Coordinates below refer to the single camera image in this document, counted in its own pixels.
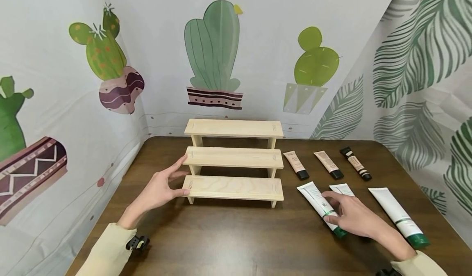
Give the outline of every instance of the black hair clip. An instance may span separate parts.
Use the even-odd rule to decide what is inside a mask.
[[[143,250],[146,248],[146,246],[149,244],[150,240],[147,236],[134,236],[128,243],[126,244],[126,249],[129,251],[133,251],[135,249],[137,250]]]

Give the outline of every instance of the green cactus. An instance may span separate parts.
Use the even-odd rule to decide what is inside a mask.
[[[339,55],[332,49],[320,46],[322,34],[317,27],[308,27],[298,36],[305,53],[295,64],[297,84],[320,87],[333,77],[338,69]]]
[[[15,92],[15,81],[12,76],[0,80],[0,162],[26,148],[25,136],[16,115],[25,99],[34,95],[32,89],[22,93]]]
[[[87,61],[101,80],[110,80],[123,75],[126,57],[115,38],[119,33],[119,20],[112,12],[111,5],[103,8],[103,28],[94,29],[84,23],[74,23],[69,27],[71,38],[78,44],[86,46]]]
[[[231,78],[239,44],[242,11],[226,0],[211,3],[203,19],[192,19],[184,31],[187,56],[195,77],[193,87],[234,92],[239,80]]]

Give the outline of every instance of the cactus pot illustration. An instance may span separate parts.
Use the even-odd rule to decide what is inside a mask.
[[[190,105],[242,109],[239,80],[231,78],[239,45],[238,5],[212,2],[203,19],[192,19],[184,31],[185,47],[194,77],[187,87]]]
[[[317,27],[308,27],[298,36],[298,44],[305,53],[295,64],[296,84],[286,86],[284,112],[310,114],[326,92],[323,85],[336,73],[339,56],[334,50],[320,46],[321,43],[322,34]]]
[[[16,115],[33,97],[32,89],[16,93],[13,77],[1,78],[0,89],[0,226],[5,226],[67,172],[67,155],[50,137],[26,146]]]
[[[69,34],[75,42],[86,46],[87,62],[103,80],[99,89],[102,105],[119,114],[132,114],[145,81],[134,68],[127,66],[126,56],[116,41],[120,27],[113,9],[105,3],[103,26],[93,24],[92,29],[84,23],[73,23]]]

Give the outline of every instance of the foundation tube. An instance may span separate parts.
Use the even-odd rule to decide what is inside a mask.
[[[313,152],[313,154],[324,165],[327,172],[333,177],[333,179],[339,180],[344,177],[344,174],[341,173],[341,170],[339,170],[339,168],[336,166],[336,164],[334,164],[331,158],[329,158],[325,151]]]
[[[357,173],[361,176],[361,178],[364,181],[368,181],[372,179],[372,176],[364,167],[364,165],[362,165],[359,159],[357,159],[357,157],[354,156],[354,153],[351,150],[351,148],[346,147],[344,149],[339,150],[339,152],[341,152],[341,154],[349,161],[349,163],[355,168]]]
[[[296,175],[299,179],[305,180],[305,179],[308,179],[310,177],[308,172],[303,167],[303,164],[298,159],[295,151],[286,152],[286,153],[284,153],[284,156],[287,158],[290,165],[292,165],[292,168],[294,169],[294,171],[295,171],[295,173],[296,173]]]
[[[303,194],[303,196],[305,196],[308,202],[310,202],[311,206],[313,206],[313,208],[318,212],[320,217],[338,217],[338,214],[333,210],[328,201],[322,196],[322,193],[320,190],[318,190],[318,188],[316,188],[313,182],[297,187],[297,189]],[[341,229],[339,226],[329,223],[326,224],[335,233],[335,235],[338,236],[338,238],[343,238],[345,235],[347,235],[347,232]]]
[[[329,187],[336,193],[355,196],[347,184],[330,185]]]
[[[428,238],[408,216],[388,188],[369,188],[369,191],[413,248],[421,249],[430,244]]]

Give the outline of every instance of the person's right hand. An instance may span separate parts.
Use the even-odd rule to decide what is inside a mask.
[[[379,233],[392,228],[357,197],[333,191],[323,192],[322,195],[339,214],[339,217],[325,216],[324,220],[327,223],[338,225],[349,233],[374,240],[377,239]]]

